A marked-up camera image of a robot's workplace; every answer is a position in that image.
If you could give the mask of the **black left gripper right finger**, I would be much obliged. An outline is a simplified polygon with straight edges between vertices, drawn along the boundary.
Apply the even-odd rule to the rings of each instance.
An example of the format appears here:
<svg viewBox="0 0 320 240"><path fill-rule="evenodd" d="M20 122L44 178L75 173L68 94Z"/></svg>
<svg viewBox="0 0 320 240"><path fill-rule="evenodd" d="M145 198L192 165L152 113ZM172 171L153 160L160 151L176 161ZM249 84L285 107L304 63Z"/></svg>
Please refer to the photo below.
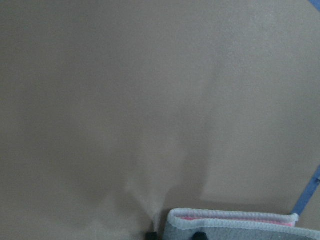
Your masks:
<svg viewBox="0 0 320 240"><path fill-rule="evenodd" d="M207 240L207 234L205 232L196 232L192 236L192 240Z"/></svg>

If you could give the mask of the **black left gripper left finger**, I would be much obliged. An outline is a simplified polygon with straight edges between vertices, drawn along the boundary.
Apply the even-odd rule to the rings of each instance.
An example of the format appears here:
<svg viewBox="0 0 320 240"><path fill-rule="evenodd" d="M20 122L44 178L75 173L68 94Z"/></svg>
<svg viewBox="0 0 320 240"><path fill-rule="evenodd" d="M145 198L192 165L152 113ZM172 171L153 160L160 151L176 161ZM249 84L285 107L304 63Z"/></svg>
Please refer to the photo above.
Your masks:
<svg viewBox="0 0 320 240"><path fill-rule="evenodd" d="M158 233L155 231L147 232L145 234L145 240L158 240Z"/></svg>

